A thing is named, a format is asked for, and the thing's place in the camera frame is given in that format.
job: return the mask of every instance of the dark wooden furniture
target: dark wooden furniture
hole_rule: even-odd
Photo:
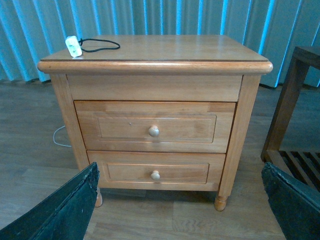
[[[320,153],[280,151],[310,66],[320,69],[320,47],[296,47],[264,143],[261,159],[264,162],[274,163],[301,182],[320,191]]]
[[[262,170],[262,180],[286,239],[318,240],[320,193],[269,162]]]
[[[29,212],[0,230],[0,239],[83,239],[95,208],[98,180],[98,165],[94,162]]]

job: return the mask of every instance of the blue curtain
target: blue curtain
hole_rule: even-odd
[[[295,46],[320,46],[319,26],[319,0],[0,0],[0,79],[48,80],[37,63],[67,36],[224,34],[273,63],[261,83],[276,87]]]

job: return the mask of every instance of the drawer knob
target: drawer knob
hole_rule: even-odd
[[[157,126],[152,126],[152,127],[150,127],[149,128],[149,135],[151,136],[151,137],[156,137],[156,136],[158,136],[159,135],[159,129],[158,129],[158,127]]]
[[[153,172],[151,173],[151,178],[152,178],[153,180],[159,180],[159,179],[160,179],[160,174],[159,174],[159,172],[158,172],[158,171],[153,171]]]

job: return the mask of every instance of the laminate flooring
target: laminate flooring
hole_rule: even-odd
[[[260,159],[281,88],[259,87],[231,196],[215,192],[102,189],[85,240],[284,240],[264,191]],[[320,91],[304,89],[283,147],[319,150]],[[51,83],[0,82],[0,229],[79,171]],[[56,140],[69,144],[65,129]]]

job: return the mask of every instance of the drawer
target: drawer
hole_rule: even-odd
[[[237,102],[242,75],[74,75],[74,100]]]
[[[87,151],[102,188],[218,189],[224,154]]]
[[[234,103],[75,101],[86,149],[225,153]]]

